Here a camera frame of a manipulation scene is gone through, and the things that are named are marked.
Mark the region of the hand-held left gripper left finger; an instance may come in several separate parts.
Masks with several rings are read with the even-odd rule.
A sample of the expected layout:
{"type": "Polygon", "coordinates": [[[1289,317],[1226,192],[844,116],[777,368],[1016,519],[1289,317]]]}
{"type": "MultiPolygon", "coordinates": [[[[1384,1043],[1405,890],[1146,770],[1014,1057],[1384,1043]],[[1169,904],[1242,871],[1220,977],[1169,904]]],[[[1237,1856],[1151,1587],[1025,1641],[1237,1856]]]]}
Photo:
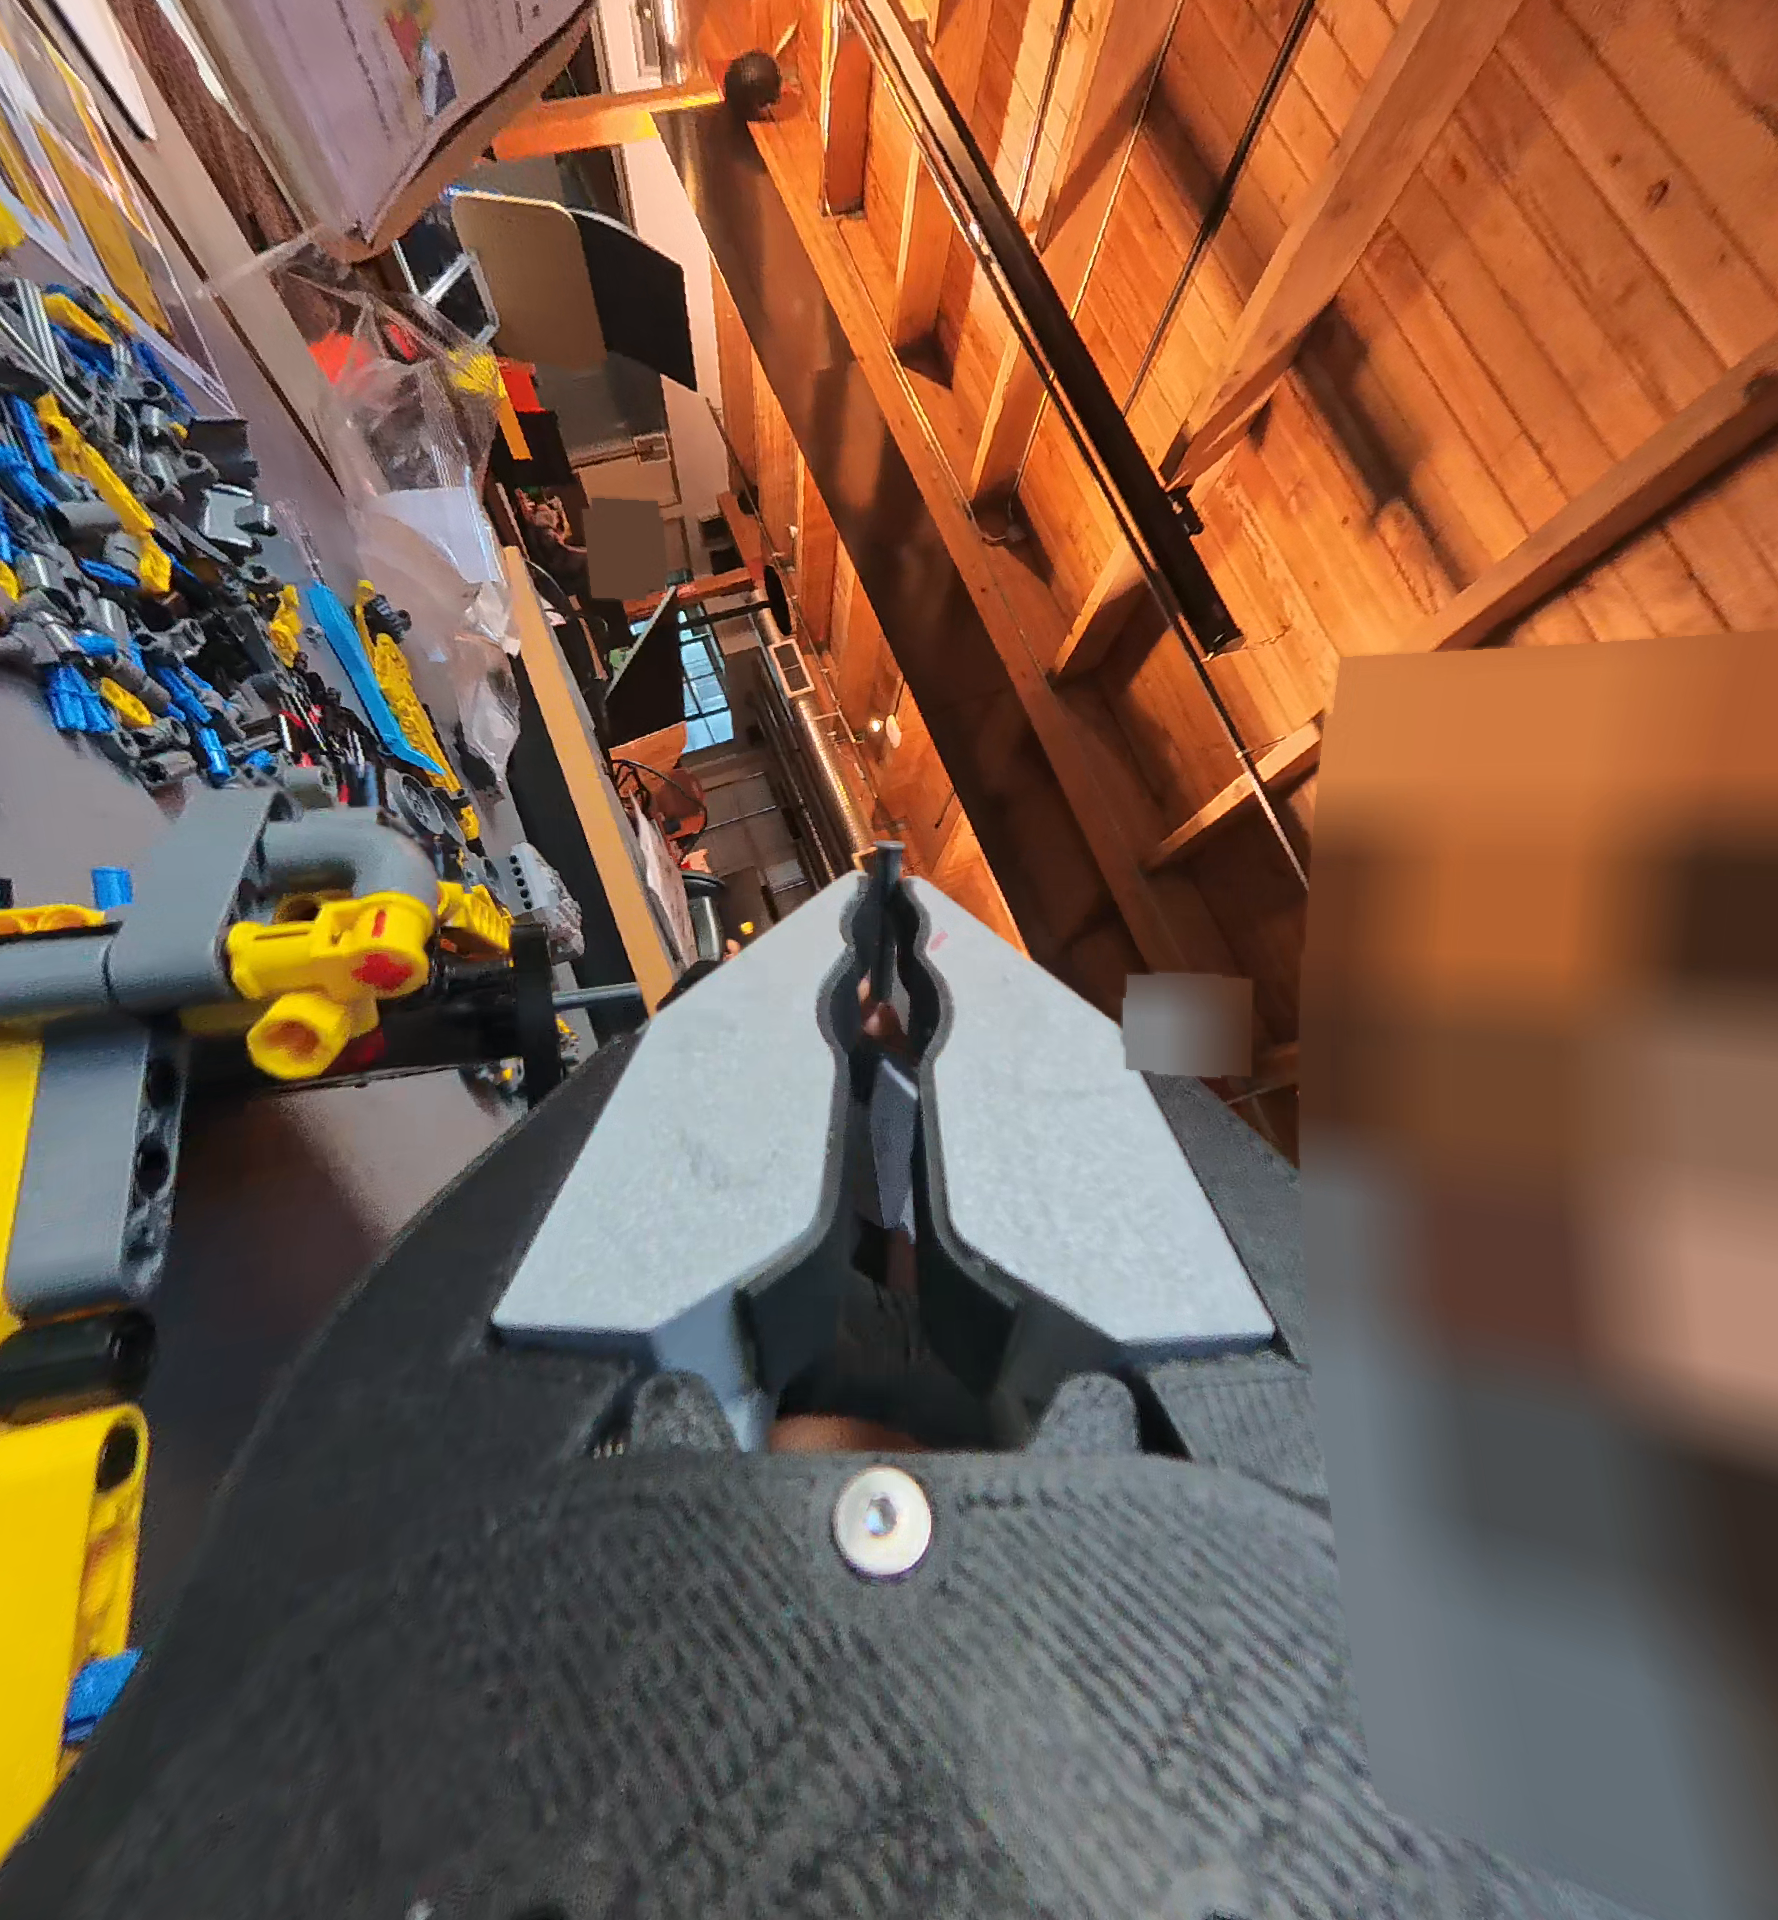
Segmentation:
{"type": "Polygon", "coordinates": [[[492,1310],[520,1346],[785,1391],[837,1340],[868,877],[657,1014],[492,1310]]]}

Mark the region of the crumpled clear plastic bags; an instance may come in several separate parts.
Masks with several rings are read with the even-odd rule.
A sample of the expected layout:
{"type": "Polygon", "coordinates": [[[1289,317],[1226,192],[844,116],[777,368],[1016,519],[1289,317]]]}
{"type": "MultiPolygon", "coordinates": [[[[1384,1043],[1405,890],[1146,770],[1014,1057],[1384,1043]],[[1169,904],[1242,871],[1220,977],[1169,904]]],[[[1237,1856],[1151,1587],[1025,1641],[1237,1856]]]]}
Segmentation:
{"type": "Polygon", "coordinates": [[[271,275],[322,378],[318,439],[356,556],[480,789],[520,734],[513,585],[484,506],[504,388],[490,348],[426,301],[301,242],[271,275]]]}

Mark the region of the grey motor block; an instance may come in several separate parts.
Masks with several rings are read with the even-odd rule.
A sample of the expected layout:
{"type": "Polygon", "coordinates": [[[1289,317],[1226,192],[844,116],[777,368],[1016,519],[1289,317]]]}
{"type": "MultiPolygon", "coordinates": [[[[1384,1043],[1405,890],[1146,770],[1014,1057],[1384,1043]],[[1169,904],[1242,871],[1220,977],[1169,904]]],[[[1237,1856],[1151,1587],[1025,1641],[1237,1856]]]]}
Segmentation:
{"type": "Polygon", "coordinates": [[[533,843],[523,840],[492,856],[489,871],[492,892],[513,923],[543,930],[556,957],[585,954],[582,909],[563,875],[533,843]]]}

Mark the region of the acrylic sign holder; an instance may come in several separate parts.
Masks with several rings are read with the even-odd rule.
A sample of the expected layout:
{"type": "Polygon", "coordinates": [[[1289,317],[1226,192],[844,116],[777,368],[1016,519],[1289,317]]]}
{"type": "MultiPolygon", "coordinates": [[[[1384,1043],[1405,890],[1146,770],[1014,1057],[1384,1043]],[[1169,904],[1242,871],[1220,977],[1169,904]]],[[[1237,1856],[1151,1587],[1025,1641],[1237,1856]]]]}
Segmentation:
{"type": "Polygon", "coordinates": [[[191,2],[257,153],[332,254],[384,252],[587,41],[595,2],[191,2]]]}

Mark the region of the grey desk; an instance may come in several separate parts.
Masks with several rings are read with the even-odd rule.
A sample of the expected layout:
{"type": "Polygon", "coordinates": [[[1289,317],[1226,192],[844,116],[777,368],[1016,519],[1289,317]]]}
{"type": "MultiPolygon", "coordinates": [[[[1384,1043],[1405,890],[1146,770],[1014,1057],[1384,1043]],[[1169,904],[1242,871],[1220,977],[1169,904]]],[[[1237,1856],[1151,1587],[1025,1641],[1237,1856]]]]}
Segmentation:
{"type": "MultiPolygon", "coordinates": [[[[98,871],[126,871],[137,880],[191,803],[255,789],[274,789],[302,806],[389,810],[438,852],[470,856],[489,868],[490,856],[466,822],[463,803],[386,758],[371,724],[356,731],[348,753],[336,747],[344,776],[336,794],[329,793],[325,774],[311,770],[230,787],[187,781],[182,787],[150,789],[121,772],[97,749],[55,733],[29,680],[6,672],[0,672],[0,680],[18,685],[18,693],[0,693],[0,710],[20,712],[18,722],[0,714],[0,854],[33,856],[37,862],[33,871],[0,875],[13,885],[18,904],[86,904],[98,871]]],[[[525,1093],[548,1121],[567,1110],[558,1083],[538,1098],[525,1093]]]]}

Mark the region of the pile of small building bricks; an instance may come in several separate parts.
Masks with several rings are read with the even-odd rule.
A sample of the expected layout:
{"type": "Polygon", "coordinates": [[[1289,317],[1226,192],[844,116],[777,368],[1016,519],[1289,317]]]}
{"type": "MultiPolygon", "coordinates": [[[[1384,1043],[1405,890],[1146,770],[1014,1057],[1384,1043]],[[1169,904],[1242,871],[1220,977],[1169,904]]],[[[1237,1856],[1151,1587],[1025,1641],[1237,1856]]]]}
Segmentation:
{"type": "Polygon", "coordinates": [[[0,672],[144,789],[344,776],[239,419],[86,284],[13,273],[0,197],[0,672]]]}

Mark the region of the yellow black brick model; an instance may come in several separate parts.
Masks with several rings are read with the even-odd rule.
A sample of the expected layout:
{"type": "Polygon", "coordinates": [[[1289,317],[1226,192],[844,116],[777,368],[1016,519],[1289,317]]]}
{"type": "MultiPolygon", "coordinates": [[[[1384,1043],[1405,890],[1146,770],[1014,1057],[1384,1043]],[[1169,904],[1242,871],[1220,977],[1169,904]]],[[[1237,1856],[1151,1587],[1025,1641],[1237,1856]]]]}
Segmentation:
{"type": "Polygon", "coordinates": [[[189,803],[133,879],[0,879],[0,1862],[137,1666],[142,1392],[193,1090],[565,1070],[547,935],[400,817],[189,803]]]}

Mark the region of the wood-edged table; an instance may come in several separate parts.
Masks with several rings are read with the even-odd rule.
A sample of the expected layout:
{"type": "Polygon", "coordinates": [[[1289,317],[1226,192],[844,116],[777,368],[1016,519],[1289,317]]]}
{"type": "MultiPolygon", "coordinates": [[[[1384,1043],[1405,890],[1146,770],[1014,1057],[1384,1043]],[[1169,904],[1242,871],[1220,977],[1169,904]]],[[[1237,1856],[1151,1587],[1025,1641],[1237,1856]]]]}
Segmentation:
{"type": "Polygon", "coordinates": [[[520,548],[508,544],[501,566],[519,640],[513,677],[520,708],[506,781],[525,840],[580,909],[578,985],[637,987],[645,1011],[657,1012],[676,985],[676,969],[637,832],[520,548]]]}

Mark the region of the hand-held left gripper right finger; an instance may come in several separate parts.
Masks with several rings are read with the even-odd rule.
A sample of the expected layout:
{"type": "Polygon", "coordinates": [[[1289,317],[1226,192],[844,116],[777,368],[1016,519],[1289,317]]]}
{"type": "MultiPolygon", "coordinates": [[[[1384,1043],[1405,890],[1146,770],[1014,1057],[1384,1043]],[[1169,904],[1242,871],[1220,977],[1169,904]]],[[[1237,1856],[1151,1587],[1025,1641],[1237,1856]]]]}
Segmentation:
{"type": "Polygon", "coordinates": [[[935,1354],[971,1391],[1056,1391],[1272,1346],[1278,1324],[1117,1022],[928,880],[908,879],[901,904],[935,1354]]]}

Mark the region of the yellow brick subassembly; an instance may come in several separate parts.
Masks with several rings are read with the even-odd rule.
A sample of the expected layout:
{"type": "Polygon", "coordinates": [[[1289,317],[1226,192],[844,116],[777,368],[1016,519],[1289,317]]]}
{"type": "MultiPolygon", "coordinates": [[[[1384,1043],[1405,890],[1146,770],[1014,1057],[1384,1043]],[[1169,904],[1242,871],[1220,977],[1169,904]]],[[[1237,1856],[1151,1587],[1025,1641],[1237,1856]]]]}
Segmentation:
{"type": "Polygon", "coordinates": [[[406,654],[412,621],[400,613],[371,581],[358,581],[352,605],[356,636],[366,650],[369,668],[398,747],[393,753],[418,766],[438,793],[458,800],[464,785],[445,755],[443,740],[422,702],[406,654]]]}

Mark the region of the black ceiling track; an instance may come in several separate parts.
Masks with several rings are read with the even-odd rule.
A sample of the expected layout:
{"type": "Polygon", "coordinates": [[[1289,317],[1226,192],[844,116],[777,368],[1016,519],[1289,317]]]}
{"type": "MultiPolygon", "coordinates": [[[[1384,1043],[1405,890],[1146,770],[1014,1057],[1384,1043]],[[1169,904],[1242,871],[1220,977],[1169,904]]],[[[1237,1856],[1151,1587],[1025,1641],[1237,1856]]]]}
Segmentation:
{"type": "Polygon", "coordinates": [[[895,4],[841,4],[839,16],[867,46],[1027,363],[1109,496],[1130,559],[1129,594],[1146,587],[1167,624],[1186,638],[1193,661],[1215,661],[1237,631],[1195,548],[1186,516],[1142,453],[933,59],[916,46],[895,4]]]}

